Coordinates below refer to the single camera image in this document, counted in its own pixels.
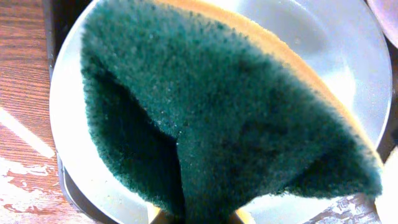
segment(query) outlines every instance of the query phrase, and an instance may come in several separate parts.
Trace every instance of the white plate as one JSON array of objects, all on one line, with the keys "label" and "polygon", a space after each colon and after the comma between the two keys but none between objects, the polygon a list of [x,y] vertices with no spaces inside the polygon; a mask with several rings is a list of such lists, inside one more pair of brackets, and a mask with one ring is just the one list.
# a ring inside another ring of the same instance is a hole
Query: white plate
[{"label": "white plate", "polygon": [[[212,1],[273,31],[296,51],[353,112],[378,145],[388,117],[391,62],[381,30],[362,0]],[[123,223],[147,223],[144,201],[123,187],[98,157],[85,116],[80,73],[82,23],[98,1],[75,22],[64,41],[51,82],[50,120],[63,164],[84,195]],[[304,222],[332,200],[261,197],[244,209],[257,223]]]}]

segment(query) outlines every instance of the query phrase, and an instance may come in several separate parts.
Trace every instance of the pink bowl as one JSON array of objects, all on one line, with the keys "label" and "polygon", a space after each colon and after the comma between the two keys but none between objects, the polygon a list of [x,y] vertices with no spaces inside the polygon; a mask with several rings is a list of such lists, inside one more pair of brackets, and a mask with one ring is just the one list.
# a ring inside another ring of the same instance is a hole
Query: pink bowl
[{"label": "pink bowl", "polygon": [[368,0],[387,38],[398,47],[398,0]]}]

